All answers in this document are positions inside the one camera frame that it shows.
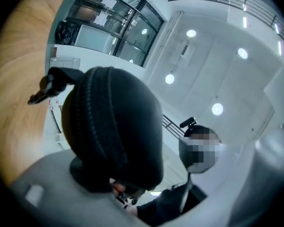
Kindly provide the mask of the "person's right hand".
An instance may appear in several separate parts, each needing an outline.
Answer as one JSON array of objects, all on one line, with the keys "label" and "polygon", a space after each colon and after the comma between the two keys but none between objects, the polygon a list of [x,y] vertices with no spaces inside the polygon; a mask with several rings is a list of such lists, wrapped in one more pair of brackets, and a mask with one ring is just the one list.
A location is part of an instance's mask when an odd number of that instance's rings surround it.
[{"label": "person's right hand", "polygon": [[115,194],[116,197],[122,194],[126,190],[126,186],[118,182],[113,182],[111,186],[112,186],[113,193]]}]

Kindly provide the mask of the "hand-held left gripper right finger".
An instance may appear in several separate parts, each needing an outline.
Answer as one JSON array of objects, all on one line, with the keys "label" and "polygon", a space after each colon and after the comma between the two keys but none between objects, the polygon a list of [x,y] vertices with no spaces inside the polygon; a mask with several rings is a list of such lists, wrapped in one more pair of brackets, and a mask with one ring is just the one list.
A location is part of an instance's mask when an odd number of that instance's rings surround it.
[{"label": "hand-held left gripper right finger", "polygon": [[198,227],[250,227],[284,187],[284,127],[245,145],[222,183],[194,210]]}]

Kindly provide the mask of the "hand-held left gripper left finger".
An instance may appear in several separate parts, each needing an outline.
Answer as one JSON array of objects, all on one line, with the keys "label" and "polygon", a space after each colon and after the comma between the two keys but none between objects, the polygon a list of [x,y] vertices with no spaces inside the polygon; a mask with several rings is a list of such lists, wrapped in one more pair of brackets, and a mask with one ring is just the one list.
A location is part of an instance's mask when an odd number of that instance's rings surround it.
[{"label": "hand-held left gripper left finger", "polygon": [[142,222],[122,209],[109,182],[92,180],[91,188],[71,174],[75,154],[49,154],[25,170],[10,189],[21,205],[45,227],[140,227]]}]

